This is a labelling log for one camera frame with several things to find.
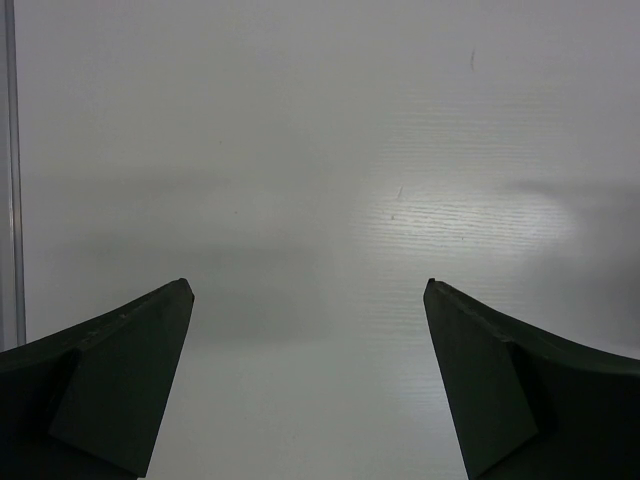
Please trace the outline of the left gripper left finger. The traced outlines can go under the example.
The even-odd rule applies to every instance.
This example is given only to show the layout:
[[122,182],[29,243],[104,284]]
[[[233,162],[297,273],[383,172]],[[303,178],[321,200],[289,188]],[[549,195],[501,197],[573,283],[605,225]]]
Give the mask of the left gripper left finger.
[[180,278],[2,352],[2,478],[145,477],[194,300]]

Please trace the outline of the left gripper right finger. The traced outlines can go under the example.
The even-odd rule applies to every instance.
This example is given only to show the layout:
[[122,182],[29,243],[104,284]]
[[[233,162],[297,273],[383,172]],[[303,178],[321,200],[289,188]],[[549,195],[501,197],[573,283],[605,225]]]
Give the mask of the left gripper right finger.
[[636,479],[639,362],[430,279],[429,333],[470,479]]

